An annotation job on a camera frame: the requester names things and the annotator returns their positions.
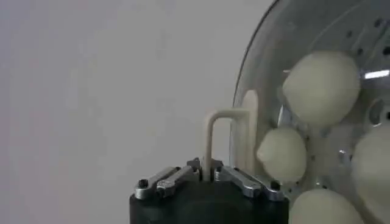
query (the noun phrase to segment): perforated metal plate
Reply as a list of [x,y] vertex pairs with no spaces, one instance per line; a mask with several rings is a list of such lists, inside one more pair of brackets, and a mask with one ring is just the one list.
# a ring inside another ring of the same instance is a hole
[[[283,186],[294,200],[302,191],[325,187],[350,200],[366,223],[380,223],[363,206],[350,177],[350,160],[359,138],[390,119],[390,78],[365,79],[372,71],[390,69],[390,1],[388,0],[281,0],[275,2],[257,27],[247,48],[236,86],[233,106],[244,93],[259,95],[257,145],[270,128],[291,125],[306,137],[308,169],[299,183]],[[343,51],[361,68],[359,99],[338,125],[327,130],[306,130],[283,107],[278,89],[289,70],[313,51]],[[232,125],[230,157],[235,147]],[[265,175],[261,164],[259,175]]]

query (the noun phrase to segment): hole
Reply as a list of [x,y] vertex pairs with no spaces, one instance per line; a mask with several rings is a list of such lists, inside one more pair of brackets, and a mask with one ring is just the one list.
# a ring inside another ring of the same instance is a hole
[[275,191],[279,191],[280,190],[280,184],[276,181],[271,181],[271,189],[272,190],[275,190]]
[[346,37],[347,38],[351,38],[352,37],[352,30],[348,31],[347,34],[346,34]]
[[363,54],[363,48],[359,48],[358,51],[356,52],[359,56]]
[[374,27],[375,27],[375,28],[380,27],[380,25],[382,24],[382,22],[383,22],[383,19],[381,19],[381,18],[375,20],[375,22],[374,22]]
[[376,126],[380,124],[380,115],[382,114],[385,102],[383,100],[377,100],[369,110],[368,119],[372,125]]
[[385,47],[384,49],[383,49],[383,55],[384,56],[389,56],[390,55],[390,47],[388,46],[388,47]]

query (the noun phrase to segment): white wall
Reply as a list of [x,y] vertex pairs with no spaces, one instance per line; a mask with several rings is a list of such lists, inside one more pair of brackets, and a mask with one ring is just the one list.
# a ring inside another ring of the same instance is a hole
[[0,1],[0,223],[128,223],[137,179],[202,153],[270,3]]

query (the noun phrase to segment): screw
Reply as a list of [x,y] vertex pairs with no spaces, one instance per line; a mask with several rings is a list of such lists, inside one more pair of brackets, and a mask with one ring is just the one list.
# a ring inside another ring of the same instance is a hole
[[141,179],[138,182],[138,187],[140,188],[147,188],[148,185],[149,183],[147,182],[147,179]]

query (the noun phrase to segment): peeled egg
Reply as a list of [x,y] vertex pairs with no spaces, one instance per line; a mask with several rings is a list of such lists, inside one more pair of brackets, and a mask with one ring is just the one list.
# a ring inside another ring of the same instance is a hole
[[325,189],[306,191],[294,202],[289,224],[364,224],[343,196]]
[[296,182],[306,170],[305,143],[292,128],[277,128],[264,137],[257,159],[273,179],[282,183]]
[[312,126],[338,123],[352,109],[360,91],[359,70],[341,52],[314,52],[292,68],[283,84],[292,112]]
[[390,223],[390,125],[381,125],[364,136],[355,148],[352,178],[370,212]]

